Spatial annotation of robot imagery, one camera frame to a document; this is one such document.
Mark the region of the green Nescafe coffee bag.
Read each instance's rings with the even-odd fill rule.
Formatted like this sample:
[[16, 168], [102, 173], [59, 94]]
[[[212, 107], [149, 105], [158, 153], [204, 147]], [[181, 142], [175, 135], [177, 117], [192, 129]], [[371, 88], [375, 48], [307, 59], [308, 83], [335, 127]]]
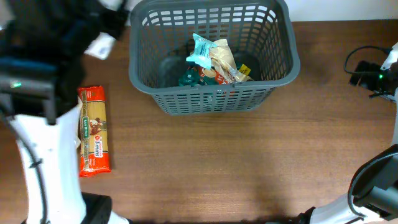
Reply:
[[243, 70], [232, 67], [223, 60], [187, 60], [188, 68], [182, 75], [178, 84], [180, 86], [205, 86], [205, 85], [226, 85], [253, 81], [249, 76], [251, 69], [245, 64], [241, 65]]

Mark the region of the beige snack bag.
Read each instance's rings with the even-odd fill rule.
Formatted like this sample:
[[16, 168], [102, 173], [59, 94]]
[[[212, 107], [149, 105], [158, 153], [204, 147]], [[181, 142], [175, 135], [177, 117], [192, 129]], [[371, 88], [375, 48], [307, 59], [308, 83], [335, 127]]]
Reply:
[[226, 39], [213, 42], [215, 47], [210, 49], [212, 69], [216, 72], [216, 79], [220, 84], [253, 81], [249, 76], [251, 69], [243, 63], [236, 63]]

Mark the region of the teal wet wipes pack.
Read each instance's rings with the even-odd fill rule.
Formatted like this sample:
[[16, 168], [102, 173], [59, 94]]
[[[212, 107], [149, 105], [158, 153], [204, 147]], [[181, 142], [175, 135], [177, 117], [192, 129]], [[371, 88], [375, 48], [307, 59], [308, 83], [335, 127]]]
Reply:
[[193, 53], [186, 58], [186, 61], [195, 63], [205, 69], [211, 69], [210, 49], [217, 47], [217, 45], [198, 34], [193, 34], [193, 39], [195, 47]]

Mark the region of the Kleenex tissue multipack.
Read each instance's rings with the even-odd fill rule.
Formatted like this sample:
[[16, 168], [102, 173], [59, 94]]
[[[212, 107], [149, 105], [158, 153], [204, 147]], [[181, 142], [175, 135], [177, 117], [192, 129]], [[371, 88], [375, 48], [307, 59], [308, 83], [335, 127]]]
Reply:
[[101, 32], [85, 50], [85, 54], [96, 57], [100, 60], [106, 60], [112, 51], [115, 41], [116, 39], [111, 35]]

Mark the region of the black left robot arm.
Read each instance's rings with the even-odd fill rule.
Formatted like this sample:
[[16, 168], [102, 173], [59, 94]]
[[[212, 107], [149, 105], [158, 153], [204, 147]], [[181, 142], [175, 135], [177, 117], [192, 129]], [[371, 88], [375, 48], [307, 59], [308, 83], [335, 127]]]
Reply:
[[126, 223], [109, 196], [83, 193], [77, 149], [84, 54], [104, 60], [129, 16], [126, 1], [9, 1], [1, 35], [1, 121], [15, 135], [27, 223]]

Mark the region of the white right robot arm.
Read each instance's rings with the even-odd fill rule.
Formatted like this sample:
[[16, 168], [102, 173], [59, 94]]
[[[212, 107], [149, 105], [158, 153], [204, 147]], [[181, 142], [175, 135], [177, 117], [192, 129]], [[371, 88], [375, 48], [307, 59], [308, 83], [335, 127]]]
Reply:
[[[397, 103], [397, 46], [380, 47], [387, 58], [382, 65], [360, 61], [350, 71], [349, 82]], [[391, 146], [363, 164], [354, 174], [346, 194], [322, 207], [312, 207], [289, 223], [371, 223], [397, 218], [397, 132]]]

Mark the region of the orange spaghetti packet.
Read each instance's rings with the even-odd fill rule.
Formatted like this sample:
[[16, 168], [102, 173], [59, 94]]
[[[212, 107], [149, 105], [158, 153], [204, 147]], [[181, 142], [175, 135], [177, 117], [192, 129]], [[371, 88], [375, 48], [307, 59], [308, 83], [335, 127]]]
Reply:
[[80, 112], [80, 176], [110, 172], [106, 98], [102, 86], [78, 89]]

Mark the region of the grey plastic basket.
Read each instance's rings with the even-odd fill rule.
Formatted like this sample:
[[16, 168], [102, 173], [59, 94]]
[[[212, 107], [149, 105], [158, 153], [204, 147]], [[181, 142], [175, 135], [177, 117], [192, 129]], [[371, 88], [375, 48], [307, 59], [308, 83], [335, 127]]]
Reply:
[[[249, 111], [292, 82], [300, 59], [284, 1], [141, 1], [130, 16], [129, 78], [171, 115]], [[182, 85], [193, 35], [225, 39], [250, 80]]]

